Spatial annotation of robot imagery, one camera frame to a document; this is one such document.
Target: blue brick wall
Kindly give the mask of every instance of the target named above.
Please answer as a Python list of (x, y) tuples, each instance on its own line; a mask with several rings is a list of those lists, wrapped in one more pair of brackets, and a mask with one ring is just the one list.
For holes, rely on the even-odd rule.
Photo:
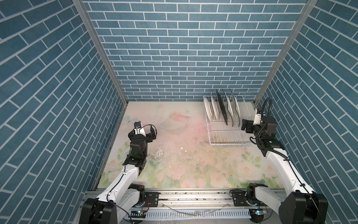
[(358, 1), (319, 0), (263, 97), (298, 170), (327, 197), (327, 223), (358, 223), (357, 11)]
[(0, 223), (68, 223), (122, 102), (71, 0), (0, 1)]
[(306, 0), (85, 0), (129, 100), (252, 100)]

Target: wire dish rack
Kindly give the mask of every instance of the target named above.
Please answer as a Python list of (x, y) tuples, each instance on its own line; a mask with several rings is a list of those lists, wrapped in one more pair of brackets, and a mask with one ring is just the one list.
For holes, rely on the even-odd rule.
[(227, 94), (231, 108), (233, 111), (233, 118), (231, 118), (230, 113), (228, 111), (228, 103), (225, 95), (221, 92), (221, 98), (223, 99), (223, 103), (225, 106), (226, 114), (227, 114), (227, 125), (225, 123), (223, 114), (221, 113), (221, 109), (218, 103), (217, 96), (204, 96), (209, 100), (209, 107), (214, 114), (214, 110), (212, 107), (211, 97), (214, 97), (215, 103), (217, 105), (219, 111), (219, 120), (214, 117), (213, 121), (209, 120), (208, 114), (205, 110), (206, 116), (206, 124), (208, 129), (209, 143), (210, 146), (217, 147), (235, 147), (235, 146), (245, 146), (251, 145), (250, 136), (255, 137), (253, 134), (246, 133), (241, 130), (242, 119), (253, 120), (255, 116), (254, 108), (252, 107), (251, 102), (245, 102), (243, 96), (236, 96), (240, 117), (236, 111), (235, 101), (232, 99), (231, 94)]

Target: metal bracket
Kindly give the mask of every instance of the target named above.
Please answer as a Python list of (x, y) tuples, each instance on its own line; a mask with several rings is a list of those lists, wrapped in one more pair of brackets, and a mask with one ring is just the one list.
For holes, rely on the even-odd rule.
[[(149, 207), (158, 207), (159, 192), (146, 192), (145, 198), (149, 199)], [(148, 200), (145, 200), (143, 207), (148, 207)]]
[(235, 207), (242, 207), (242, 206), (250, 206), (246, 201), (246, 192), (241, 191), (233, 191), (232, 194), (232, 201), (234, 202)]

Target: table surface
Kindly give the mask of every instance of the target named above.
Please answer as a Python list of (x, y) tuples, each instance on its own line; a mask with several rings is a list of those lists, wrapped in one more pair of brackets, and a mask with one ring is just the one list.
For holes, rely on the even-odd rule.
[(129, 152), (135, 121), (153, 124), (157, 139), (148, 143), (147, 163), (134, 182), (146, 188), (246, 188), (248, 183), (283, 187), (256, 145), (209, 145), (203, 102), (129, 102), (98, 188), (117, 177)]

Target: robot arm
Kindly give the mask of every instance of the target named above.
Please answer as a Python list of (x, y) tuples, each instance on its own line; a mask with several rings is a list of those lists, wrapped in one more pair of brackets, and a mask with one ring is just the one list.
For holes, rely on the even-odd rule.
[(134, 127), (128, 134), (131, 149), (120, 174), (95, 199), (86, 200), (79, 224), (118, 224), (132, 206), (144, 204), (144, 186), (132, 182), (144, 169), (147, 143), (156, 139), (156, 130), (151, 125), (150, 133), (146, 134), (140, 121), (135, 122)]
[[(267, 115), (263, 114), (266, 102), (269, 102)], [(264, 184), (250, 183), (247, 187), (246, 199), (251, 204), (260, 202), (275, 211), (282, 224), (312, 223), (324, 224), (328, 201), (323, 194), (317, 194), (299, 174), (289, 160), (282, 144), (275, 140), (276, 120), (270, 117), (272, 100), (267, 98), (263, 104), (260, 121), (243, 119), (241, 130), (255, 134), (255, 144), (263, 156), (278, 173), (286, 191), (286, 197), (274, 193)]]

